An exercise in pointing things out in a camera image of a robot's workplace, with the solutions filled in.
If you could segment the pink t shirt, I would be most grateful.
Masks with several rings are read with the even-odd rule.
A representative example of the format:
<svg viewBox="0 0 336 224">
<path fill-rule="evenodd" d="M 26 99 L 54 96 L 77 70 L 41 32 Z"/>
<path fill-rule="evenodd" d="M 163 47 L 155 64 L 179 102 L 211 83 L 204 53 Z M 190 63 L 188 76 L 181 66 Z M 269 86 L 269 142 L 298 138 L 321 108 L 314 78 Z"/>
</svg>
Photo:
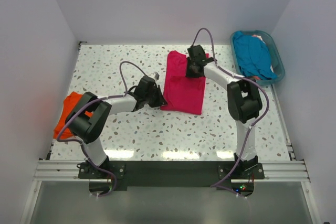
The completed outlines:
<svg viewBox="0 0 336 224">
<path fill-rule="evenodd" d="M 187 78 L 187 56 L 174 50 L 167 55 L 163 97 L 167 105 L 163 111 L 202 114 L 205 81 L 204 77 Z"/>
</svg>

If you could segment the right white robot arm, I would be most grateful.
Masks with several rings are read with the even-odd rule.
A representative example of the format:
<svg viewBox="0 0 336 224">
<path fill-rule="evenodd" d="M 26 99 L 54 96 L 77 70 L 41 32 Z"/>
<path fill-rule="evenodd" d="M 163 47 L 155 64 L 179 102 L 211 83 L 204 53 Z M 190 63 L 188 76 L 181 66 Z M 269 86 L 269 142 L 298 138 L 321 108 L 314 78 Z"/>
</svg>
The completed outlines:
<svg viewBox="0 0 336 224">
<path fill-rule="evenodd" d="M 263 104 L 255 80 L 218 66 L 214 58 L 206 57 L 200 45 L 190 46 L 187 52 L 186 77 L 208 78 L 227 91 L 228 111 L 237 129 L 234 173 L 239 178 L 246 178 L 258 164 L 253 124 L 257 122 Z"/>
</svg>

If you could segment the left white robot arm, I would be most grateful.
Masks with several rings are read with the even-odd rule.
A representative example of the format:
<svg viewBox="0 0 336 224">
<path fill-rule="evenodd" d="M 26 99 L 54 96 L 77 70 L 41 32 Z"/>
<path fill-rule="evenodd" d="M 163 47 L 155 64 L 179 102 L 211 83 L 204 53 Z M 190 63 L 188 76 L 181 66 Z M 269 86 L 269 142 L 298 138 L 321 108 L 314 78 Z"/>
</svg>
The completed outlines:
<svg viewBox="0 0 336 224">
<path fill-rule="evenodd" d="M 125 95 L 98 97 L 86 92 L 65 119 L 65 129 L 75 136 L 82 151 L 91 164 L 90 171 L 97 178 L 103 178 L 109 171 L 109 157 L 99 139 L 110 115 L 135 112 L 145 105 L 158 108 L 167 105 L 160 86 L 156 83 L 158 73 L 144 75 L 138 85 L 126 91 Z"/>
</svg>

